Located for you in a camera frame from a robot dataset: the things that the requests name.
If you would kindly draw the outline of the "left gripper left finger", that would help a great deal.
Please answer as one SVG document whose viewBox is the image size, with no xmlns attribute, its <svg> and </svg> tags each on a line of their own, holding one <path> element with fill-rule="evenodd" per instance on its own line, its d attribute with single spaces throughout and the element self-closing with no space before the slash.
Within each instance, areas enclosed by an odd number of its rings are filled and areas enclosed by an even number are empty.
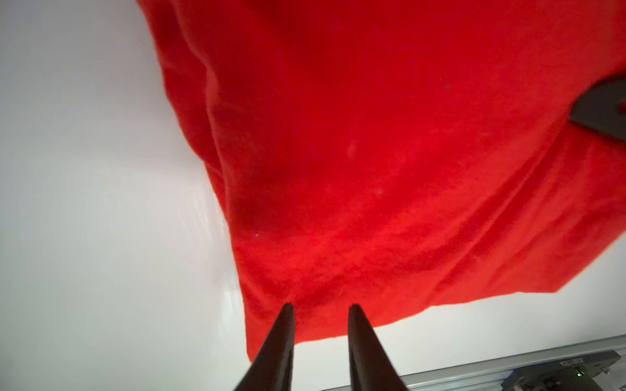
<svg viewBox="0 0 626 391">
<path fill-rule="evenodd" d="M 285 304 L 235 391 L 290 391 L 295 327 L 294 307 Z"/>
</svg>

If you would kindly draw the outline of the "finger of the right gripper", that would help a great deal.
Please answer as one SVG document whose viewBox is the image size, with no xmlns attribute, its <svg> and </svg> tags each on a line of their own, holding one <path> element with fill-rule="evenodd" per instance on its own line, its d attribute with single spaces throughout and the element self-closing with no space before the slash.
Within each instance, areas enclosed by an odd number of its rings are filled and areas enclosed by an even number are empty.
<svg viewBox="0 0 626 391">
<path fill-rule="evenodd" d="M 600 82 L 573 104 L 569 121 L 625 141 L 625 77 Z"/>
</svg>

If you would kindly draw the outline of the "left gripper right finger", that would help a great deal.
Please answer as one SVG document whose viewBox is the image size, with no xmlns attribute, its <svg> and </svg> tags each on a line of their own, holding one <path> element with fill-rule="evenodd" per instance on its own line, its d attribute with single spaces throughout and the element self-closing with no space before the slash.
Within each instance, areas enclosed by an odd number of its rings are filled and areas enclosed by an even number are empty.
<svg viewBox="0 0 626 391">
<path fill-rule="evenodd" d="M 349 309 L 348 348 L 352 390 L 408 390 L 393 368 L 362 307 L 357 304 Z"/>
</svg>

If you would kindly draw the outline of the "red t-shirt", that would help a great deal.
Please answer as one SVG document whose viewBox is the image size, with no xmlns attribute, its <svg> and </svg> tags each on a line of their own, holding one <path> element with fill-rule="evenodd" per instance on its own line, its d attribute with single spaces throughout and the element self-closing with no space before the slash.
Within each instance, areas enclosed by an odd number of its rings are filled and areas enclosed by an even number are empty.
<svg viewBox="0 0 626 391">
<path fill-rule="evenodd" d="M 625 146 L 571 123 L 625 73 L 622 1 L 142 1 L 231 236 L 247 354 L 554 293 L 625 230 Z"/>
</svg>

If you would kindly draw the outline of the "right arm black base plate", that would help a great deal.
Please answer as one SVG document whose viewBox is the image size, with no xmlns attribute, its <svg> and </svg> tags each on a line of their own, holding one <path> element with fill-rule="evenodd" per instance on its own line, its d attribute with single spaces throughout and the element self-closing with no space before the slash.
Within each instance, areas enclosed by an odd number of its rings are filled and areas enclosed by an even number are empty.
<svg viewBox="0 0 626 391">
<path fill-rule="evenodd" d="M 599 391 L 594 378 L 608 373 L 621 356 L 614 350 L 560 358 L 516 368 L 501 383 L 503 391 Z"/>
</svg>

